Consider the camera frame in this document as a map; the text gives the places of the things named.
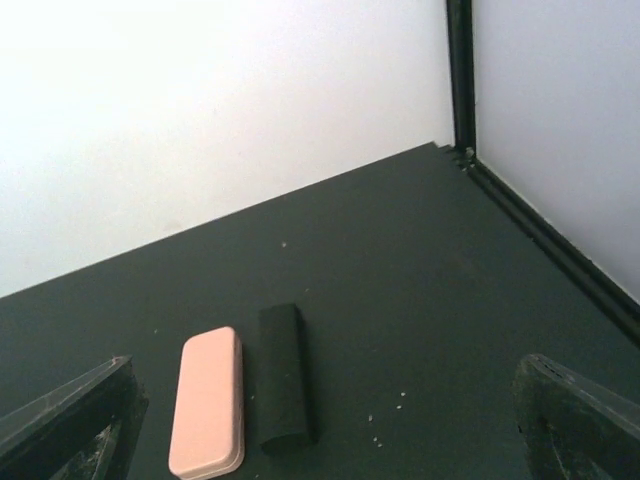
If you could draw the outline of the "black glasses case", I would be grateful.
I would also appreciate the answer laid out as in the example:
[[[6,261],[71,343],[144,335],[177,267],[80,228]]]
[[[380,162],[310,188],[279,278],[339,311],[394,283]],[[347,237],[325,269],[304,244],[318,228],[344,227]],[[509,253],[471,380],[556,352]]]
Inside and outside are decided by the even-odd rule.
[[[269,456],[285,455],[317,438],[306,328],[297,305],[261,310],[258,334],[259,444]]]

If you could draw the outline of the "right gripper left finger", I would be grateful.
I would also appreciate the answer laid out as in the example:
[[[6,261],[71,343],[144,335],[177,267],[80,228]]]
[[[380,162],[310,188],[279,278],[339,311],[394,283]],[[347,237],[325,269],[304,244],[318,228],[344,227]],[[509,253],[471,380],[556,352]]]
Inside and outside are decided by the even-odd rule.
[[[114,357],[1,418],[1,477],[125,479],[148,405]]]

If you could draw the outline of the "pink glasses case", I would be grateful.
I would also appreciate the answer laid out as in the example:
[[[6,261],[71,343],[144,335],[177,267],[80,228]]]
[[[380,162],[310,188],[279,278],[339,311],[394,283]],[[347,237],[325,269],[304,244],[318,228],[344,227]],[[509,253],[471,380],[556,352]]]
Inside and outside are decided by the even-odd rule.
[[[213,479],[237,470],[244,456],[242,343],[225,326],[183,346],[168,467],[179,479]]]

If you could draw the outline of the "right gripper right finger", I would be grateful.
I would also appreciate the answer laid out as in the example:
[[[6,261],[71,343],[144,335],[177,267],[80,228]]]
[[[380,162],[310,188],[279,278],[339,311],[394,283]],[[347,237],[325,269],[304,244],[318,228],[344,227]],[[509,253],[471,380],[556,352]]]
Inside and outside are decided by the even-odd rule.
[[[637,479],[639,405],[540,354],[517,365],[516,423],[534,479]]]

